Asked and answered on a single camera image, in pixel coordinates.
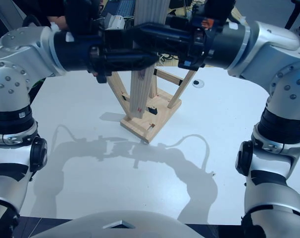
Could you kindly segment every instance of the wooden stand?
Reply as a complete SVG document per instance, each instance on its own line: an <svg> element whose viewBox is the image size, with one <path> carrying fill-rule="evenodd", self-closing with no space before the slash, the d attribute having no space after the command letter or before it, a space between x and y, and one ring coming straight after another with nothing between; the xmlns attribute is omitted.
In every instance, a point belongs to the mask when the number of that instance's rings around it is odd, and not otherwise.
<svg viewBox="0 0 300 238"><path fill-rule="evenodd" d="M147 110L145 111L143 118L139 119L131 116L129 111L130 96L127 94L120 76L117 72L114 72L111 77L107 78L107 81L126 113L126 117L121 120L120 124L145 142L150 143L181 106L182 102L179 98L189 85L195 73L195 71L189 71L183 79L156 68L152 77L151 89L147 101ZM179 88L175 95L170 95L157 88L157 77L178 85Z"/></svg>

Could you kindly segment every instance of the black cable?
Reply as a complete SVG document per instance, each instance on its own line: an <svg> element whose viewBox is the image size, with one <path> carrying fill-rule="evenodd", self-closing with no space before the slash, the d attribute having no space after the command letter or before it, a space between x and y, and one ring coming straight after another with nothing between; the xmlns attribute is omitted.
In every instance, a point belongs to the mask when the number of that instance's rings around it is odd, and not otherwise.
<svg viewBox="0 0 300 238"><path fill-rule="evenodd" d="M233 14L230 14L228 19L231 21L231 22L235 22L237 24L241 24L239 20L237 20L236 18L234 18Z"/></svg>
<svg viewBox="0 0 300 238"><path fill-rule="evenodd" d="M40 21L35 15L28 15L22 22L22 27L30 26L30 24L35 24L36 26L41 26Z"/></svg>

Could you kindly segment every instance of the table surface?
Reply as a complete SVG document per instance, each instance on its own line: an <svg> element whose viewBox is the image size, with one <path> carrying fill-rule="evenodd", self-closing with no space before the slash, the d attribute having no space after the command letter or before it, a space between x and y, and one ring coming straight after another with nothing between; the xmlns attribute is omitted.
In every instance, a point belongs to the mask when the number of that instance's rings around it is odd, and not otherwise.
<svg viewBox="0 0 300 238"><path fill-rule="evenodd" d="M129 90L131 73L120 75ZM182 106L147 145L120 126L123 110L107 84L84 71L48 78L32 108L49 161L29 183L21 215L75 219L142 210L187 224L240 224L245 178L235 170L236 155L267 93L219 68L200 69L195 79L204 87L189 85ZM160 79L158 86L177 89ZM300 193L300 161L288 184Z"/></svg>

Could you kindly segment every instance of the gray floor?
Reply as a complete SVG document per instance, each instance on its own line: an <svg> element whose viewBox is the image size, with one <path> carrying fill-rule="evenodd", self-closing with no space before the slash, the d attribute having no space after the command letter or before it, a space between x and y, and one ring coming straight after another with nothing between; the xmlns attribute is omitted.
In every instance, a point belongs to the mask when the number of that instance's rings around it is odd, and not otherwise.
<svg viewBox="0 0 300 238"><path fill-rule="evenodd" d="M294 4L291 0L236 0L239 12L247 17L247 21L261 21L284 27ZM292 28L300 26L300 15Z"/></svg>

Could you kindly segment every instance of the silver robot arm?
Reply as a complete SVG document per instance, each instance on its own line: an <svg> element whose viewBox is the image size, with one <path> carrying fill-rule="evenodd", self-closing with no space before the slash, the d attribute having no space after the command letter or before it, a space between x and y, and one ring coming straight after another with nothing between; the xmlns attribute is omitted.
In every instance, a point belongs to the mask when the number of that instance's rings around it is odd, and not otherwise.
<svg viewBox="0 0 300 238"><path fill-rule="evenodd" d="M248 238L300 238L300 195L286 183L300 157L300 41L260 22L246 34L242 56L228 72L258 84L269 98L236 160L247 178L242 225Z"/></svg>
<svg viewBox="0 0 300 238"><path fill-rule="evenodd" d="M48 27L24 27L0 39L0 237L10 237L32 175L47 161L28 92L65 70L53 59Z"/></svg>

